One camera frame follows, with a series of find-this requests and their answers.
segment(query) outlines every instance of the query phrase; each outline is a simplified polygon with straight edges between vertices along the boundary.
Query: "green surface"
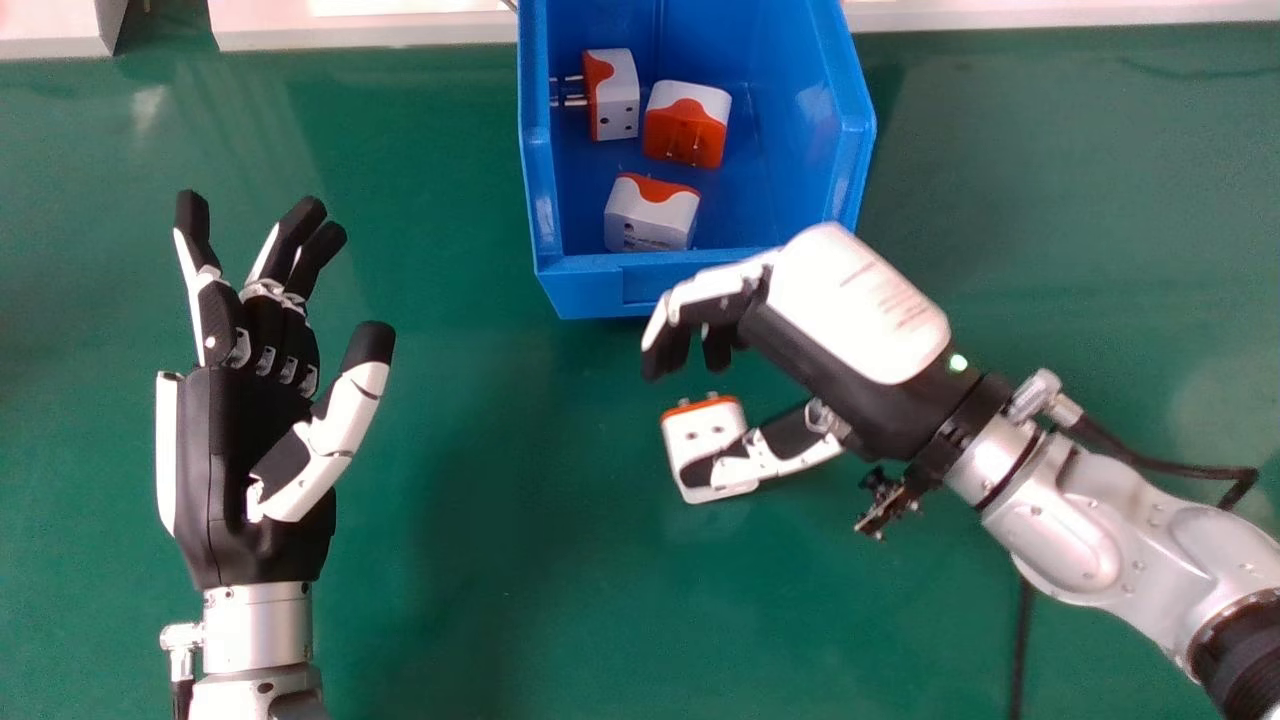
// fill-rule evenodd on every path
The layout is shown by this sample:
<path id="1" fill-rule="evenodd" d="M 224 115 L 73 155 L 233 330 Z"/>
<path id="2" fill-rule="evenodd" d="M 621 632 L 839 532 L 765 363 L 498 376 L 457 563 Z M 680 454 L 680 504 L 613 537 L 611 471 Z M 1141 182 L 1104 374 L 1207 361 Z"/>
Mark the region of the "green surface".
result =
<path id="1" fill-rule="evenodd" d="M 801 392 L 754 357 L 646 387 L 637 324 L 554 318 L 511 47 L 223 56 L 161 5 L 115 60 L 0 67 L 0 717 L 166 716 L 156 633 L 200 611 L 151 475 L 152 377 L 192 352 L 186 186 L 234 277 L 323 196 L 352 236 L 312 305 L 330 366 L 361 319 L 401 333 L 319 588 L 335 717 L 1004 715 L 1014 574 L 957 498 L 884 546 L 850 532 L 851 459 L 680 502 L 668 404 L 732 389 L 760 419 Z M 1271 532 L 1277 38 L 859 40 L 881 118 L 861 234 L 975 364 L 1051 365 L 1151 452 L 1266 462 L 1243 512 Z M 1212 716 L 1119 621 L 1036 612 L 1028 717 Z"/>

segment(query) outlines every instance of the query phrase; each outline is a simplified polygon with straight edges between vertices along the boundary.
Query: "blue plastic bin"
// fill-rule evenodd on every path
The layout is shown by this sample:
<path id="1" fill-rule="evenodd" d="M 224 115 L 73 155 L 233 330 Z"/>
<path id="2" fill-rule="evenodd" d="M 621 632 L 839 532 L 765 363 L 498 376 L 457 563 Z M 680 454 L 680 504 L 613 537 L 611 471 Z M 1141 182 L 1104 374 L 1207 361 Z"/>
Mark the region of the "blue plastic bin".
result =
<path id="1" fill-rule="evenodd" d="M 585 108 L 552 108 L 550 78 L 580 74 L 582 50 L 602 47 L 631 50 L 641 108 L 659 79 L 727 90 L 723 165 L 650 160 L 639 138 L 593 142 Z M 534 266 L 561 318 L 646 315 L 705 266 L 858 219 L 876 118 L 837 0 L 522 0 L 518 55 Z M 698 188 L 690 250 L 604 249 L 621 172 Z"/>

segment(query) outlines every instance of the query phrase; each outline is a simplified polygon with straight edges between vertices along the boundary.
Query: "robotic arm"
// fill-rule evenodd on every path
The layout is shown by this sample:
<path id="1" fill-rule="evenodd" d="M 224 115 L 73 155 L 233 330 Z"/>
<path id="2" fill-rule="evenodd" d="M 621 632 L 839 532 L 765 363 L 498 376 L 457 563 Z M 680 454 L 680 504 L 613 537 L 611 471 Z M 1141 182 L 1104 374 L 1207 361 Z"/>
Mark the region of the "robotic arm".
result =
<path id="1" fill-rule="evenodd" d="M 699 331 L 712 370 L 735 347 L 754 347 L 813 398 L 755 429 L 732 397 L 663 415 L 687 502 L 748 493 L 846 450 L 905 461 L 901 478 L 876 469 L 863 480 L 873 498 L 858 532 L 882 538 L 946 486 L 1036 588 L 1133 625 L 1228 719 L 1280 716 L 1280 546 L 1226 510 L 1161 492 L 1135 468 L 1243 480 L 1226 506 L 1252 470 L 1143 457 L 1052 373 L 1014 392 L 970 368 L 942 311 L 837 224 L 667 292 L 641 342 L 646 379 L 680 369 Z"/>
<path id="2" fill-rule="evenodd" d="M 298 202 L 237 293 L 209 243 L 209 205 L 178 195 L 173 240 L 197 366 L 156 377 L 156 501 L 205 611 L 160 633 L 174 720 L 329 717 L 310 664 L 311 584 L 337 521 L 333 486 L 378 410 L 396 333 L 357 327 L 337 379 L 311 401 L 320 351 L 306 304 L 347 241 L 325 215 L 314 197 Z"/>

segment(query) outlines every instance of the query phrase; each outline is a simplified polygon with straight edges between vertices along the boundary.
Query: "robotic hand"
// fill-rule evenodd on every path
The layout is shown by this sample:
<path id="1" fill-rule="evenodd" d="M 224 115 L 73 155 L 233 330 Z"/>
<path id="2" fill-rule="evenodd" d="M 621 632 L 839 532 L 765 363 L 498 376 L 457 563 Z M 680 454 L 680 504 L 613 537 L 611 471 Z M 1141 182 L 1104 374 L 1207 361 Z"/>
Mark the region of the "robotic hand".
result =
<path id="1" fill-rule="evenodd" d="M 925 492 L 950 487 L 1032 585 L 1133 625 L 1226 717 L 1280 716 L 1280 546 L 1221 509 L 1256 470 L 1144 457 L 1052 373 L 1014 392 L 970 368 L 942 311 L 837 224 L 664 293 L 641 341 L 645 378 L 680 369 L 695 331 L 709 369 L 754 347 L 813 398 L 754 429 L 732 397 L 664 414 L 686 502 L 748 493 L 846 450 L 905 461 L 902 478 L 877 468 L 863 480 L 873 501 L 858 532 L 879 539 Z M 1135 468 L 1238 482 L 1210 507 L 1161 492 Z"/>
<path id="2" fill-rule="evenodd" d="M 306 302 L 347 241 L 325 214 L 306 197 L 284 215 L 237 296 L 209 243 L 209 205 L 178 195 L 173 240 L 198 366 L 156 377 L 156 501 L 205 610 L 160 634 L 175 720 L 328 717 L 310 665 L 311 583 L 334 533 L 333 486 L 378 410 L 396 333 L 357 327 L 312 404 L 320 351 Z"/>

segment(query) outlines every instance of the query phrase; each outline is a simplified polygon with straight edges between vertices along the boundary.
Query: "green table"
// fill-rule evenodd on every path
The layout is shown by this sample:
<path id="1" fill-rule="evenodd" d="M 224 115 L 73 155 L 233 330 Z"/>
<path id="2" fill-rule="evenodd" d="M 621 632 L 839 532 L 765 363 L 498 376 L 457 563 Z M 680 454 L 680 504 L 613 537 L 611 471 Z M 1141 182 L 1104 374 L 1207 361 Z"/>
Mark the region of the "green table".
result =
<path id="1" fill-rule="evenodd" d="M 872 36 L 860 233 L 1014 379 L 1056 369 L 1149 452 L 1277 448 L 1276 26 Z M 108 63 L 0 67 L 0 717 L 163 717 L 198 598 L 156 518 L 152 377 L 192 356 L 174 191 L 241 277 L 278 213 L 352 234 L 314 318 L 401 333 L 316 601 L 335 717 L 1000 717 L 1016 582 L 951 496 L 876 546 L 849 459 L 691 509 L 658 414 L 801 396 L 754 357 L 639 379 L 635 323 L 530 268 L 508 47 L 219 55 L 133 15 Z M 1220 487 L 1171 487 L 1210 500 Z M 1210 717 L 1156 648 L 1037 603 L 1029 717 Z"/>

